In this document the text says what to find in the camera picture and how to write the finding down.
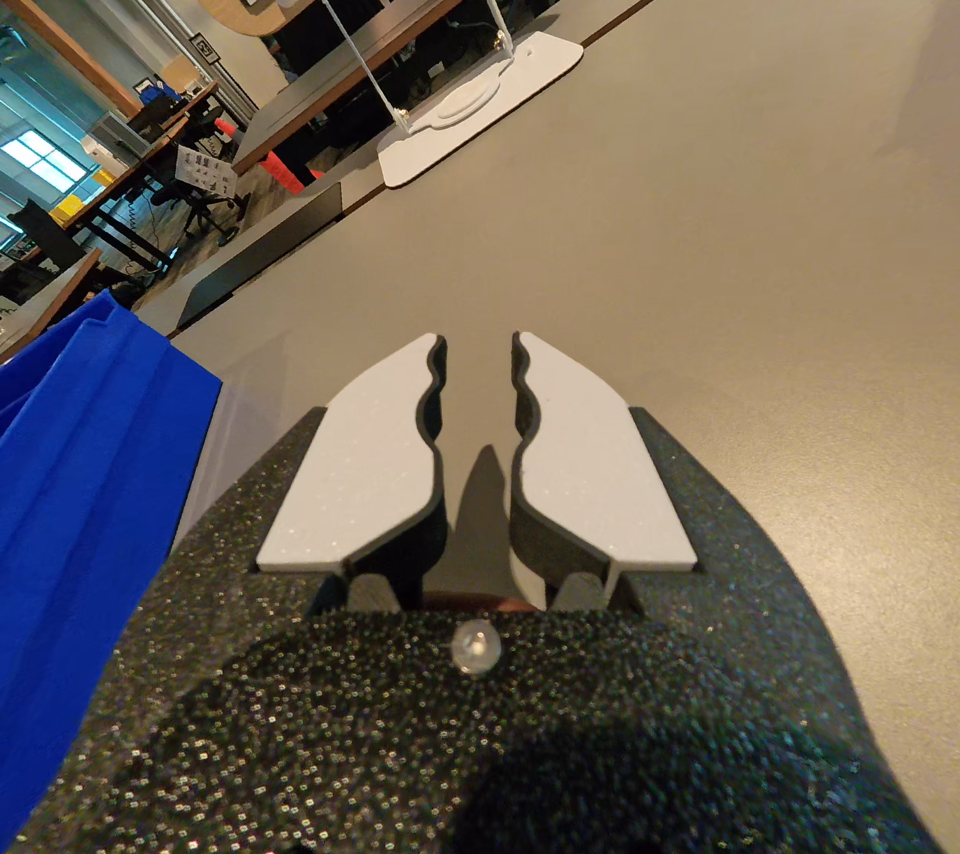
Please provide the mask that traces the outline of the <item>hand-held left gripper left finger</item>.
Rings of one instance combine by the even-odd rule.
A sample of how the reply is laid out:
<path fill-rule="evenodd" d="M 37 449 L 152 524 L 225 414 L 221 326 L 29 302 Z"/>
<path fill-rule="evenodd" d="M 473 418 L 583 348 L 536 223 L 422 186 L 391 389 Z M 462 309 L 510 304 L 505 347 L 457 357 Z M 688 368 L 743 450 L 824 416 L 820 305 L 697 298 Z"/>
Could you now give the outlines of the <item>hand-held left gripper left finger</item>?
<path fill-rule="evenodd" d="M 259 572 L 384 578 L 420 609 L 449 534 L 437 439 L 448 343 L 428 332 L 354 378 L 318 428 L 260 546 Z"/>

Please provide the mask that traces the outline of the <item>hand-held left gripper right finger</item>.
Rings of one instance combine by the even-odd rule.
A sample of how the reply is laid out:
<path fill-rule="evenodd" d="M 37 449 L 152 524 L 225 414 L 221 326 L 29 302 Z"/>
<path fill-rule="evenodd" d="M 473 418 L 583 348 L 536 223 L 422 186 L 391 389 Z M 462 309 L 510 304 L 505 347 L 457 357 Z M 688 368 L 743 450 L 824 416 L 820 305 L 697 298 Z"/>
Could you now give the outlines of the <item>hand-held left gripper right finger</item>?
<path fill-rule="evenodd" d="M 519 439 L 510 465 L 511 555 L 546 607 L 570 578 L 601 606 L 630 575 L 697 571 L 698 554 L 630 405 L 606 380 L 533 332 L 510 344 Z"/>

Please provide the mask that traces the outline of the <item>blue plastic bin with blocks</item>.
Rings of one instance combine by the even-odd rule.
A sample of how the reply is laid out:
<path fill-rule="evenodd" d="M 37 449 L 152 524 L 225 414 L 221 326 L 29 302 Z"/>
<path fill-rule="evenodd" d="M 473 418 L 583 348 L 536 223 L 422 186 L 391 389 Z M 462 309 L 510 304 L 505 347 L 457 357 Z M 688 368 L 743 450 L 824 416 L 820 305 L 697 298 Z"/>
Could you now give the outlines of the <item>blue plastic bin with blocks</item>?
<path fill-rule="evenodd" d="M 2 852 L 169 555 L 221 389 L 107 291 L 2 365 Z"/>

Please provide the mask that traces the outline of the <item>orange traffic cone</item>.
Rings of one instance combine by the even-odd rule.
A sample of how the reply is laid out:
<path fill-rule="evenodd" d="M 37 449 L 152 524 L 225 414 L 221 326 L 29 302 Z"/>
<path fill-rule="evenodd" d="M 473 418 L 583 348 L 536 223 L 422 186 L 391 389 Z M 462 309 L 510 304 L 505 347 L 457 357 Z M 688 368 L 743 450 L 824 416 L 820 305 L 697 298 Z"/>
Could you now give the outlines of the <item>orange traffic cone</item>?
<path fill-rule="evenodd" d="M 294 164 L 292 169 L 285 164 L 276 152 L 271 151 L 259 165 L 283 188 L 294 195 L 303 193 L 306 188 L 324 175 L 304 164 Z"/>

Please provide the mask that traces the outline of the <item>black office chair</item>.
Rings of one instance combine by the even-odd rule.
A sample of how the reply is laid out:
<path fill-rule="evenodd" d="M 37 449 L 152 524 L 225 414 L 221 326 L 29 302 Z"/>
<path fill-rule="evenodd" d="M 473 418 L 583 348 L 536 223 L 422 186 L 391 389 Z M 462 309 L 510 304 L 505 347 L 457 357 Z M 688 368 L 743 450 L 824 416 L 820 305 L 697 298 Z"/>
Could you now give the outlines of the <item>black office chair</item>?
<path fill-rule="evenodd" d="M 195 240 L 201 236 L 206 236 L 210 230 L 213 230 L 217 234 L 217 246 L 224 247 L 238 235 L 238 225 L 246 216 L 251 197 L 252 195 L 247 193 L 242 196 L 234 195 L 231 198 L 222 198 L 209 191 L 174 180 L 154 190 L 150 194 L 150 203 L 152 205 L 185 204 L 188 210 L 186 223 L 183 227 L 185 237 Z M 226 228 L 214 220 L 211 207 L 219 203 L 225 203 L 230 210 L 235 212 L 236 224 L 234 226 Z"/>

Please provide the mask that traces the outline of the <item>white printed paper sign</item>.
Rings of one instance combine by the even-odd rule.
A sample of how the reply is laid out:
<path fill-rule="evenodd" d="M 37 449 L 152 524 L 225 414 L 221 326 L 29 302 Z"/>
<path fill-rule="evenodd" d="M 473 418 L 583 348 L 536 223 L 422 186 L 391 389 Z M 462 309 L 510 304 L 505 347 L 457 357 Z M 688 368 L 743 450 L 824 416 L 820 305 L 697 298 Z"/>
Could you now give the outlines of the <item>white printed paper sign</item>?
<path fill-rule="evenodd" d="M 182 144 L 177 146 L 174 176 L 178 182 L 218 198 L 235 196 L 237 175 L 229 163 Z"/>

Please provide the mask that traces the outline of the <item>white board stand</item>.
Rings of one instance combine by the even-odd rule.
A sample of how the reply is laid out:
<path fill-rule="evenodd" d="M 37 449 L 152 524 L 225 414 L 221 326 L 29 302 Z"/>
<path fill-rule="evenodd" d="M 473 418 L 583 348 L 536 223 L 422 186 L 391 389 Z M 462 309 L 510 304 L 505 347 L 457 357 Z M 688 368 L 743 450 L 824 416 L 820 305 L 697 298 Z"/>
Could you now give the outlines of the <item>white board stand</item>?
<path fill-rule="evenodd" d="M 411 183 L 581 62 L 581 44 L 544 32 L 536 31 L 515 41 L 497 0 L 485 1 L 497 27 L 496 52 L 480 61 L 442 101 L 411 117 L 390 103 L 330 0 L 321 0 L 398 129 L 377 146 L 387 188 Z"/>

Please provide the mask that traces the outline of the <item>black computer monitor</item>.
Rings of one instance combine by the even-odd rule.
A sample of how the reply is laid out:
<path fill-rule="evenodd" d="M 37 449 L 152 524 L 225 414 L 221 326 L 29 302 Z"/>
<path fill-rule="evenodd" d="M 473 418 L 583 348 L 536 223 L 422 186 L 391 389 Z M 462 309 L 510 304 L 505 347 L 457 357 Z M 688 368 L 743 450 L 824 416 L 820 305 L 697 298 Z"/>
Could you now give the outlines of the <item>black computer monitor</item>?
<path fill-rule="evenodd" d="M 50 260 L 59 271 L 73 267 L 88 255 L 49 212 L 32 200 L 8 219 L 39 248 L 43 259 Z"/>

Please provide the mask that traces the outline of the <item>white portable appliance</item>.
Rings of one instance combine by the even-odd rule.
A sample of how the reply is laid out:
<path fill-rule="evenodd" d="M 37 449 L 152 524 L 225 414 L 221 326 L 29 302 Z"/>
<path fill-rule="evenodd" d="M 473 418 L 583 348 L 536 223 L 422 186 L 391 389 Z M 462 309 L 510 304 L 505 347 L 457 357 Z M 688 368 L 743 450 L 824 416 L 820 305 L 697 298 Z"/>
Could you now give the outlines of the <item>white portable appliance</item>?
<path fill-rule="evenodd" d="M 149 144 L 129 127 L 126 118 L 114 112 L 103 114 L 81 137 L 80 144 L 90 156 L 97 148 L 127 165 L 138 163 L 149 148 Z"/>

